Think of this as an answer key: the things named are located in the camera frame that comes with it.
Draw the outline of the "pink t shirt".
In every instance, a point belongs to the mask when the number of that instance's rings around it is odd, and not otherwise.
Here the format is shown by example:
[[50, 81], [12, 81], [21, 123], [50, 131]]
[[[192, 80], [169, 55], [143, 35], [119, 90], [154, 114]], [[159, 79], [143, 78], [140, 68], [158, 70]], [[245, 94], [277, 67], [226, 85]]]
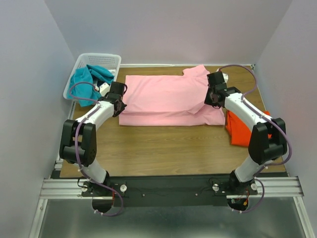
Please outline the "pink t shirt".
[[119, 115], [122, 126], [224, 125], [222, 109], [204, 104], [209, 71], [203, 65], [182, 75], [128, 75], [127, 105]]

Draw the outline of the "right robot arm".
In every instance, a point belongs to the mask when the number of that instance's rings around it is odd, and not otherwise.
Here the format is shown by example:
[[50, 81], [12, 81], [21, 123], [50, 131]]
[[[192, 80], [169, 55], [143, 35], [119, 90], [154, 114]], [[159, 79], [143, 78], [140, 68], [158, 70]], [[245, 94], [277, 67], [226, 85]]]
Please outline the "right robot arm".
[[286, 126], [281, 118], [272, 118], [252, 105], [236, 88], [228, 87], [222, 72], [207, 75], [205, 104], [233, 112], [251, 132], [248, 156], [229, 175], [228, 189], [239, 194], [256, 174], [287, 152]]

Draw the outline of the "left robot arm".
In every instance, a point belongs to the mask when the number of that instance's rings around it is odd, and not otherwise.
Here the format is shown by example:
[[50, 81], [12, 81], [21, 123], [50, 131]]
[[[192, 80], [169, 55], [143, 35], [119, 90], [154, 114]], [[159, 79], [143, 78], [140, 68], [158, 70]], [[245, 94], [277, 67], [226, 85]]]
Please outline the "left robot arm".
[[92, 102], [94, 106], [78, 119], [68, 119], [64, 122], [59, 156], [68, 163], [78, 166], [78, 171], [93, 183], [93, 191], [97, 195], [104, 196], [109, 191], [119, 194], [110, 187], [109, 173], [100, 166], [96, 159], [97, 130], [106, 120], [117, 117], [125, 110], [127, 105], [122, 99], [128, 87], [124, 83], [114, 81], [104, 96], [92, 99], [72, 94], [73, 89], [80, 84], [87, 84], [94, 91], [98, 90], [98, 87], [92, 83], [79, 82], [69, 89], [69, 95], [77, 101]]

